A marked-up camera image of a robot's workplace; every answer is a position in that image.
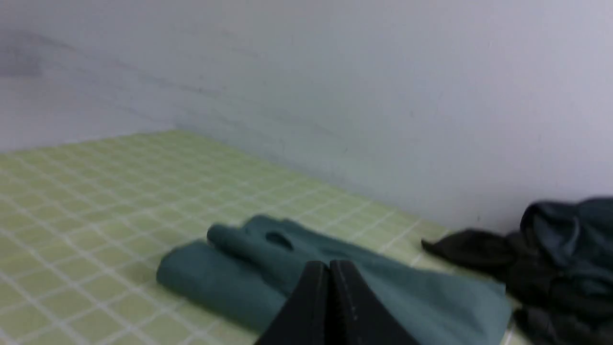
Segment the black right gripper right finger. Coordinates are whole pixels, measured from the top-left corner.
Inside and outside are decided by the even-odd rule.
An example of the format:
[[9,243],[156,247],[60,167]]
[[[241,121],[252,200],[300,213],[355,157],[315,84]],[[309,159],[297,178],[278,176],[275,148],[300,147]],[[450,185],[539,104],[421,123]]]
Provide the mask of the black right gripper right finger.
[[329,264],[329,345],[417,345],[350,261]]

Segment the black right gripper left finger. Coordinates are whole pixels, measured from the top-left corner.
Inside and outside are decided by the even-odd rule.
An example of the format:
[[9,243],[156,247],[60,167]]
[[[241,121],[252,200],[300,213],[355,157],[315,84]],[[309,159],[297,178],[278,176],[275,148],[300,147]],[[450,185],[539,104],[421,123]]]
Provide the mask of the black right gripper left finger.
[[324,345],[329,282],[323,262],[307,262],[297,286],[256,344]]

